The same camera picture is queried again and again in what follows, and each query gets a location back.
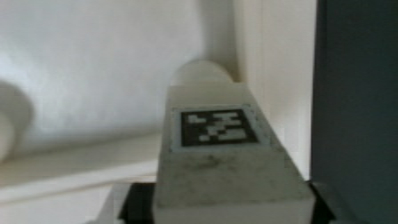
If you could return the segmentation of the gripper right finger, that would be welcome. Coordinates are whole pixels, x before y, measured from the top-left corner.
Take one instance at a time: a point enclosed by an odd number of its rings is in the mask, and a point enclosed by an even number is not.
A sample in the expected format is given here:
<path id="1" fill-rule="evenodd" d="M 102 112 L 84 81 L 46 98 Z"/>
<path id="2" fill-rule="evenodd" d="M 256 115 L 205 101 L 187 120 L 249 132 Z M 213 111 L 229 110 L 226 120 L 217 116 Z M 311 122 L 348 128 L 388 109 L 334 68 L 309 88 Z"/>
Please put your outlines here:
<path id="1" fill-rule="evenodd" d="M 334 188 L 320 182 L 308 182 L 315 196 L 311 224 L 348 224 L 350 209 Z"/>

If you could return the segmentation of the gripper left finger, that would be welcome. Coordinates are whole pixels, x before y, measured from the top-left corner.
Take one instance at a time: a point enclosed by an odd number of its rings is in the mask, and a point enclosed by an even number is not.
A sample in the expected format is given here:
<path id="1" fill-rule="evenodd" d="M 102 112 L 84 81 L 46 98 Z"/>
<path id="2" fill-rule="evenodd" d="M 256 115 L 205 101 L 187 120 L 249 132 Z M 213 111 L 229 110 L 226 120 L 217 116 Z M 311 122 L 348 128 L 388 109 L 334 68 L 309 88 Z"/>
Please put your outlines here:
<path id="1" fill-rule="evenodd" d="M 153 218 L 153 182 L 118 183 L 100 210 L 87 224 L 155 224 Z"/>

